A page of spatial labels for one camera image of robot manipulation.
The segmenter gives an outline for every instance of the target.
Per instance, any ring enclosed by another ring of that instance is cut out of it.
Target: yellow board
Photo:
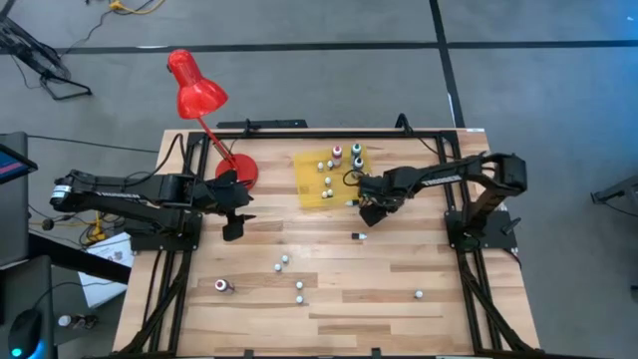
[[[343,157],[341,158],[341,166],[328,171],[328,161],[332,160],[332,149],[325,151],[314,151],[295,155],[295,175],[297,177],[297,193],[301,206],[304,208],[323,207],[332,205],[344,205],[347,200],[356,199],[358,188],[347,186],[343,183],[343,175],[352,169],[352,157],[350,149],[353,144],[342,146]],[[365,146],[361,149],[361,158],[363,159],[363,172],[371,173],[370,160]],[[317,165],[323,163],[323,172],[317,171]],[[330,186],[326,186],[325,179],[329,177],[332,181]],[[348,175],[346,181],[349,183],[356,182],[351,175]],[[330,198],[322,198],[321,193],[324,190],[332,188],[334,195]]]

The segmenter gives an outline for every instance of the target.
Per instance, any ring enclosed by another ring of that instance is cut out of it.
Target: white paper
[[[95,245],[95,248],[89,247],[87,252],[115,263],[132,267],[135,257],[131,251],[131,242],[126,240],[130,238],[128,234],[123,232],[99,242]],[[80,273],[80,281],[82,285],[110,282],[110,280],[98,278],[86,273]],[[95,308],[127,290],[127,286],[121,283],[113,283],[109,285],[90,285],[83,287],[83,289],[84,295],[87,298],[87,305],[89,305],[90,308]]]

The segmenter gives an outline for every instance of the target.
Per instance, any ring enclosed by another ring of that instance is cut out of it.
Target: white bottle cap
[[[223,279],[218,279],[217,281],[215,281],[215,289],[217,289],[218,291],[224,291],[228,289],[228,283]]]
[[[71,315],[62,315],[58,318],[58,325],[68,326],[69,324],[71,324]]]

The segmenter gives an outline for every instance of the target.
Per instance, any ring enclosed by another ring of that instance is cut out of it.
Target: lamp base
[[[236,170],[237,180],[250,180],[250,183],[247,184],[246,187],[248,189],[253,188],[257,183],[257,178],[259,177],[259,169],[257,168],[255,160],[253,160],[250,156],[242,154],[232,155],[232,159],[237,164],[237,168],[234,168],[228,160],[222,160],[219,165],[217,165],[215,176],[219,177],[219,175],[229,170]]]

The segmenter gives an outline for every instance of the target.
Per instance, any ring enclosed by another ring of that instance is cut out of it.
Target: red desk lamp
[[[237,180],[244,181],[251,189],[257,183],[259,171],[255,161],[241,154],[233,154],[224,143],[217,139],[210,128],[201,119],[202,116],[217,111],[228,101],[228,95],[219,85],[204,78],[195,63],[195,59],[186,50],[175,50],[168,55],[168,70],[179,84],[177,93],[177,111],[185,120],[197,120],[223,160],[217,165],[215,176],[237,171]]]

